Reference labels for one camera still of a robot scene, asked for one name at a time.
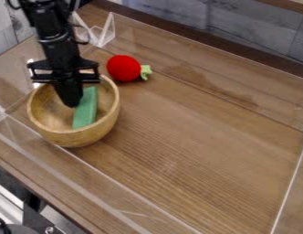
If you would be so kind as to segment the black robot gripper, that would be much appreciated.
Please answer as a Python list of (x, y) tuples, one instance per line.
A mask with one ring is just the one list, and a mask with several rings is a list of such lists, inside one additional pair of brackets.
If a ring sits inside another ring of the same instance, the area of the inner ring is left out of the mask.
[[(27, 63), (31, 79), (37, 83), (52, 83), (57, 96), (67, 107), (76, 107), (83, 97), (83, 83), (100, 81), (99, 63), (79, 54), (79, 42), (71, 36), (36, 38), (45, 58)], [(73, 79), (69, 86), (65, 80)]]

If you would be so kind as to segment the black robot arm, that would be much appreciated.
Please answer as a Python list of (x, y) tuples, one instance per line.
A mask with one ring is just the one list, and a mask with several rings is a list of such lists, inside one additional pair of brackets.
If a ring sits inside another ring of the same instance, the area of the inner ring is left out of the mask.
[(29, 26), (36, 31), (36, 41), (45, 58), (29, 62), (32, 81), (49, 83), (63, 104), (77, 107), (83, 97), (83, 84), (96, 83), (99, 63), (80, 56), (73, 27), (69, 23), (72, 8), (65, 0), (16, 0), (17, 5), (7, 4), (13, 10), (21, 10)]

